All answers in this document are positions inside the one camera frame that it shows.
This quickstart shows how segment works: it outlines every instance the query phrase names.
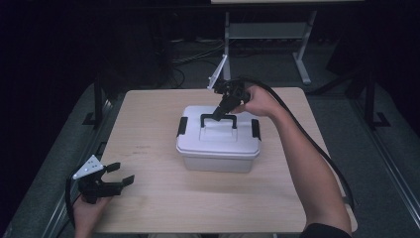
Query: hand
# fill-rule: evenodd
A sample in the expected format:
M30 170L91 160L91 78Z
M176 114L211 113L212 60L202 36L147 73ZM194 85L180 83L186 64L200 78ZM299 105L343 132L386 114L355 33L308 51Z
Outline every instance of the hand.
M106 205L111 201L110 197L98 197L96 204L84 201L80 196L73 204L75 235L77 238L87 238L92 235L93 228L102 215Z
M282 109L278 102L265 90L258 86L251 86L247 89L251 100L235 108L231 113L248 111L256 116L271 117L275 110Z

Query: human arm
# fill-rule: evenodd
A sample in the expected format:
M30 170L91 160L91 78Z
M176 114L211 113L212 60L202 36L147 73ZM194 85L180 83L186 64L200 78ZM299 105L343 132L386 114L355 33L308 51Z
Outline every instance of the human arm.
M80 196L76 200L73 204L75 238L88 238L92 236L93 228L111 199L112 196L98 197L95 204L85 202L83 196Z
M350 217L339 185L322 156L303 135L290 114L264 89L248 89L251 100L233 113L248 111L267 116L281 139L291 178L306 214L306 227L321 223L352 234Z

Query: black clamp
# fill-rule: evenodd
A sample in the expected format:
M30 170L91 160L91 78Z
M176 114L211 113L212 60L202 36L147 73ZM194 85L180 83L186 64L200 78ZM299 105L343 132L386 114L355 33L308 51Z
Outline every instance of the black clamp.
M102 170L80 179L78 189L86 202L95 204L98 197L121 195L125 186L134 182L134 176L124 178L121 182L104 182L102 176L120 169L121 163L104 166Z
M218 79L214 86L214 92L223 94L222 101L213 112L212 118L216 121L220 121L225 114L241 105L242 102L247 103L251 99L244 83L238 80Z

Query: wire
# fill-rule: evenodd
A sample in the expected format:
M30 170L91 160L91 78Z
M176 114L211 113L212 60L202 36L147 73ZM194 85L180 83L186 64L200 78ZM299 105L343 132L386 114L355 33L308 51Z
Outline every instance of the wire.
M215 66L215 67L217 67L218 66L218 64L216 64L215 62L212 62L212 61L210 61L210 60L206 60L206 59L194 59L194 60L191 60L191 61L187 61L187 62L182 62L182 63L179 63L178 64L178 66L180 66L180 65L184 65L184 64L187 64L187 63L193 63L193 62L206 62L206 63L210 63L210 64L212 64L213 66Z
M185 81L185 73L181 70L181 69L179 69L179 68L174 68L173 69L174 71L178 71L180 74L181 74L181 76L182 76L182 80L181 80L181 82L180 83L178 83L178 81L176 80L176 78L175 78L175 76L171 76L170 77L170 79L172 79L172 81L174 82L174 84L171 86L171 88L172 89L177 89L177 88L182 88L181 86L182 86L182 84L184 83L184 81Z
M238 47L239 51L235 53L235 49L232 49L232 52L230 53L231 58L249 58L260 54L255 47L248 44L240 43L236 45L236 47Z
M340 172L339 168L336 166L336 164L333 162L333 160L331 160L331 158L327 155L327 153L325 153L324 150L322 150L322 148L319 147L318 144L316 144L316 142L309 136L309 134L305 131L305 129L300 125L300 123L297 121L296 117L291 113L290 109L287 107L287 105L284 103L284 101L277 95L277 93L275 93L275 91L272 90L271 87L262 83L259 80L246 78L246 77L240 77L239 79L233 79L233 80L242 81L242 82L250 82L250 83L256 84L256 85L260 86L261 88L265 89L266 91L268 91L269 94L271 94L275 98L275 100L277 100L277 102L280 104L280 106L283 107L290 114L291 118L296 123L297 127L303 133L303 135L314 146L314 148L318 151L318 153L321 154L322 157L324 157L325 161L327 161L327 163L331 166L331 168L337 174L340 182L343 185L345 194L349 198L349 206L352 209L352 211L355 211L355 200L354 200L354 197L353 197L352 190L351 190L346 178Z
M184 59L174 59L172 62L173 63L181 63L181 62L187 62L187 61L191 61L191 60L197 60L197 59L205 58L205 57L208 57L208 56L211 56L213 54L218 53L219 51L223 50L223 48L224 48L224 44L221 44L221 45L217 46L216 48L213 48L213 49L208 50L206 52L197 54L197 55L192 56L192 57L184 58Z
M75 227L74 223L74 214L73 214L73 202L71 202L71 185L72 185L72 176L81 168L82 166L77 167L74 169L71 174L67 177L65 181L65 192L64 192L64 199L65 199L65 208L67 210L67 215L73 227Z
M74 203L79 199L79 197L81 196L81 194L79 194L77 196L77 198L74 200L74 202L71 203L71 205L74 205ZM62 224L61 228L59 229L58 233L56 234L55 238L58 238L62 232L64 231L65 227L67 227L68 223L70 223L71 219L67 218L67 220L65 220L64 224Z
M195 42L198 43L198 44L205 45L205 46L214 46L214 45L220 44L221 42L223 43L223 41L220 40L220 39L219 40L207 40L207 39L200 39L200 38L197 38L197 40L195 40Z

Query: black cable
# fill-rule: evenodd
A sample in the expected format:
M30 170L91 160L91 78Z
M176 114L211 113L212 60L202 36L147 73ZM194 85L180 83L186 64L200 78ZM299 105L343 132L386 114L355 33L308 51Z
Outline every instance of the black cable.
M212 61L210 61L210 60L207 60L207 59L192 59L192 60L189 60L189 61L185 61L185 62L177 62L176 63L176 66L181 66L181 65L185 65L185 64L189 64L189 63L194 63L194 62L206 62L206 63L210 63L210 64L212 64L212 65L214 65L214 66L216 66L217 67L217 65L218 64L216 64L216 63L214 63L214 62L212 62Z
M280 106L283 107L290 114L291 118L293 119L294 123L296 123L297 127L299 128L299 130L303 133L303 135L314 146L314 148L318 151L318 153L321 154L322 157L324 157L325 161L327 161L327 163L334 170L334 172L336 173L336 175L338 176L340 182L343 185L343 189L345 191L346 196L349 198L349 206L350 206L350 208L352 209L352 211L355 211L355 200L353 198L352 190L351 190L351 188L350 188L350 186L349 186L346 178L340 172L339 168L335 165L335 163L333 162L333 160L331 160L331 158L327 155L327 153L325 153L324 150L322 150L322 148L319 147L318 144L316 144L316 142L309 136L309 134L305 131L305 129L300 125L300 123L297 121L296 117L291 113L290 109L287 107L287 105L284 103L284 101L277 95L277 93L275 93L275 91L272 90L271 87L269 87L268 85L262 83L259 80L245 78L245 77L240 77L239 79L233 79L233 80L242 81L242 82L250 82L250 83L253 83L255 85L260 86L261 88L263 88L266 91L268 91L268 93L271 94L275 98L275 100L280 104Z
M180 74L181 74L181 76L182 76L182 80L181 80L181 82L180 83L178 83L178 81L176 80L176 78L175 78L175 76L172 76L172 79L173 79L173 81L175 82L175 84L172 86L172 89L178 89L178 88L181 88L182 87L182 84L184 83L184 81L185 81L185 73L181 70L181 69L179 69L179 68L174 68L173 69L174 71L178 71Z
M72 185L73 175L80 168L81 168L81 166L74 169L65 181L65 192L64 192L65 208L67 210L68 219L70 220L73 227L75 227L75 223L74 223L74 214L73 214L73 203L71 202L71 185Z
M192 61L192 60L198 60L198 59L201 59L201 58L209 57L211 55L219 53L220 51L223 51L224 50L224 45L225 44L222 42L216 48L207 50L203 53L197 54L195 56L187 57L187 58L184 58L184 59L173 59L172 62L173 63L183 63L183 62L188 62L188 61Z
M74 205L74 203L79 199L79 197L81 196L81 194L79 194L77 196L77 198L74 200L74 202L71 203L71 208ZM55 238L58 238L62 232L64 231L65 227L68 225L68 223L70 223L71 219L67 218L67 220L64 222L64 224L62 224L61 228L59 229L58 233L56 234Z

